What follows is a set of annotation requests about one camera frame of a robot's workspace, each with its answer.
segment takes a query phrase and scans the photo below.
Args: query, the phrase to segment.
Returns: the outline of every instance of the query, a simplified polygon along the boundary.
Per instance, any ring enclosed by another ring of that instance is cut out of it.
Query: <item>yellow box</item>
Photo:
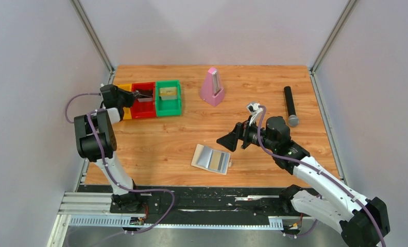
[[[120,89],[131,92],[131,84],[119,84],[116,86]],[[128,107],[124,107],[124,120],[128,119],[131,119],[131,109]]]

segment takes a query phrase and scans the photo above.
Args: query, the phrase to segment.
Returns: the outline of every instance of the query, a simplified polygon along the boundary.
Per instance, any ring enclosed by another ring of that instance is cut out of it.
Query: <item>floor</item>
[[[249,113],[251,101],[265,105],[265,119],[287,112],[283,88],[292,87],[300,124],[291,128],[294,141],[307,149],[329,172],[338,176],[324,123],[305,66],[215,66],[226,90],[217,107],[199,98],[209,65],[119,66],[114,84],[180,80],[183,113],[175,117],[126,120],[115,124],[117,154],[137,185],[287,187],[307,186],[280,169],[259,147],[232,154],[227,175],[191,166],[197,144],[224,150],[216,139],[230,132]],[[103,173],[89,166],[86,184],[107,184]]]
[[[312,225],[312,220],[303,220],[303,232]],[[283,237],[278,231],[259,230],[198,230],[155,228],[147,233],[131,236],[116,227],[69,227],[65,239],[65,247],[74,246],[177,246],[177,247],[208,247],[208,246],[263,246],[263,247],[345,247],[347,246],[339,233],[327,225],[318,223],[312,234],[298,239]]]

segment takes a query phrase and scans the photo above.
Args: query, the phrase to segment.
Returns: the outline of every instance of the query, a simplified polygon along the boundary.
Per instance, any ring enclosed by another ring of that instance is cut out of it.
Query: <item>wire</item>
[[[148,219],[149,206],[147,203],[144,203],[144,204],[145,204],[145,218],[143,218],[143,220],[146,220]]]
[[[98,111],[104,111],[104,109],[95,110],[94,112],[98,112]],[[121,189],[123,189],[123,190],[129,191],[129,192],[133,192],[133,193],[168,192],[168,193],[171,194],[171,196],[172,196],[172,201],[171,201],[171,204],[170,204],[169,208],[168,208],[168,209],[166,210],[166,212],[162,215],[162,217],[160,217],[160,219],[158,219],[153,225],[151,225],[151,226],[149,226],[149,227],[147,227],[147,228],[145,228],[145,229],[142,229],[142,230],[139,230],[139,231],[135,231],[135,232],[126,231],[126,233],[131,233],[131,234],[137,234],[137,233],[147,232],[147,231],[151,230],[152,228],[154,228],[156,225],[158,225],[158,224],[160,223],[160,221],[162,221],[162,220],[166,217],[166,215],[169,213],[169,211],[171,211],[172,207],[174,206],[175,195],[174,195],[174,193],[173,193],[172,191],[170,191],[169,189],[130,189],[130,188],[127,188],[127,187],[121,185],[121,184],[112,176],[112,174],[111,174],[111,172],[110,172],[110,169],[109,169],[108,164],[107,164],[107,162],[106,162],[106,155],[105,155],[105,153],[104,153],[104,148],[103,148],[103,146],[102,146],[102,144],[101,144],[101,140],[99,139],[98,133],[96,132],[95,126],[93,125],[93,122],[92,122],[92,118],[91,118],[91,114],[92,114],[92,113],[93,113],[93,112],[87,114],[87,122],[89,123],[90,128],[92,129],[92,133],[93,133],[93,135],[95,136],[96,142],[98,143],[99,149],[100,149],[100,151],[101,151],[101,159],[102,159],[102,161],[103,161],[103,165],[104,165],[104,168],[105,168],[105,170],[106,170],[106,173],[107,173],[108,177],[110,178],[110,180],[113,182],[113,184],[115,184],[116,186],[118,186],[119,188],[121,188]]]
[[[263,109],[263,113],[262,113],[262,116],[260,117],[259,126],[257,127],[257,140],[259,141],[259,145],[260,145],[260,147],[263,149],[263,151],[265,151],[267,154],[271,155],[272,157],[279,158],[279,159],[286,160],[286,161],[296,162],[296,163],[299,163],[299,164],[301,164],[301,165],[305,165],[305,166],[309,167],[310,169],[312,169],[312,170],[314,170],[314,171],[316,171],[316,172],[320,172],[320,170],[319,170],[318,168],[316,168],[316,167],[310,165],[309,163],[306,163],[306,162],[304,162],[304,161],[299,161],[299,160],[297,160],[297,159],[295,159],[295,158],[289,158],[289,157],[285,157],[285,156],[273,154],[273,153],[269,152],[269,151],[263,146],[262,138],[261,138],[261,136],[260,136],[260,129],[261,129],[261,127],[262,127],[263,118],[265,117],[265,114],[266,114],[266,107],[265,107],[264,105],[260,105],[259,107]],[[344,186],[342,186],[339,182],[337,182],[337,181],[336,181],[335,179],[333,179],[331,176],[329,176],[328,174],[326,174],[326,173],[324,173],[324,172],[321,172],[320,174],[323,175],[323,176],[325,176],[328,180],[330,180],[330,181],[331,181],[332,183],[334,183],[337,187],[339,187],[343,192],[345,192],[349,197],[351,197],[351,199],[354,199],[355,195],[353,195],[351,192],[349,192]],[[384,241],[383,234],[381,233],[380,228],[379,228],[379,226],[377,225],[377,222],[376,222],[376,220],[374,219],[374,217],[372,216],[371,212],[366,208],[365,205],[363,205],[363,203],[362,203],[359,199],[356,199],[355,201],[356,201],[356,203],[365,211],[366,215],[369,217],[369,219],[371,220],[372,224],[374,225],[374,228],[376,229],[377,235],[379,235],[379,238],[380,238],[380,242],[381,242],[381,244],[382,244],[382,247],[386,247],[386,243],[385,243],[385,241]]]
[[[313,229],[315,229],[315,227],[318,225],[318,220],[315,219],[315,221],[313,222],[313,225],[310,227],[310,229],[307,230],[307,232],[305,233],[301,233],[301,234],[288,234],[288,233],[283,233],[285,236],[291,237],[291,238],[302,238],[302,237],[306,237],[307,235],[309,235],[310,233],[313,232]]]
[[[70,124],[73,124],[74,122],[72,120],[69,119],[69,117],[67,116],[67,109],[69,108],[69,105],[71,104],[72,100],[80,97],[80,96],[84,96],[84,95],[97,95],[100,96],[101,93],[84,93],[84,94],[77,94],[74,97],[72,97],[66,104],[66,108],[64,109],[64,117],[66,118],[66,121]]]
[[[300,220],[295,222],[293,225],[295,225],[295,224],[297,224],[297,225],[300,224],[302,226],[302,213],[300,214]]]

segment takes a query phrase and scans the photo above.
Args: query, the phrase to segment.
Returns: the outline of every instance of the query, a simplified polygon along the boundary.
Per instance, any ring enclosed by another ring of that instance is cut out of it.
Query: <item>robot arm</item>
[[[238,122],[233,131],[219,138],[217,143],[230,151],[236,150],[238,140],[243,141],[243,149],[250,144],[263,147],[280,168],[302,179],[325,198],[321,200],[292,185],[280,195],[286,199],[286,208],[310,215],[332,227],[350,247],[375,246],[380,237],[359,202],[373,216],[382,236],[390,231],[385,203],[377,197],[367,199],[327,172],[304,148],[291,140],[290,129],[283,117],[270,117],[266,127],[259,129],[255,121],[265,112],[262,108],[255,102],[249,104],[247,109],[251,115],[248,120]]]
[[[135,189],[135,184],[117,158],[116,137],[112,124],[123,120],[123,108],[131,107],[134,101],[141,97],[141,94],[139,92],[125,91],[115,85],[102,86],[100,91],[103,96],[105,109],[93,111],[90,114],[90,119],[98,132],[106,164],[101,159],[101,150],[89,125],[88,115],[74,118],[78,154],[82,158],[87,158],[90,162],[94,162],[101,169],[113,188],[112,200],[119,208],[127,207],[130,210],[135,210],[139,207],[138,194],[129,193],[129,191],[123,189],[124,187]]]

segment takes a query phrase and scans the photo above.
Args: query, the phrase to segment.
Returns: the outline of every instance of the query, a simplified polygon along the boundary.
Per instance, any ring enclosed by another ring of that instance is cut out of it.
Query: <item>black microphone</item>
[[[284,87],[284,98],[286,99],[287,114],[289,116],[288,123],[291,127],[295,127],[299,124],[299,119],[295,112],[294,98],[290,86]]]

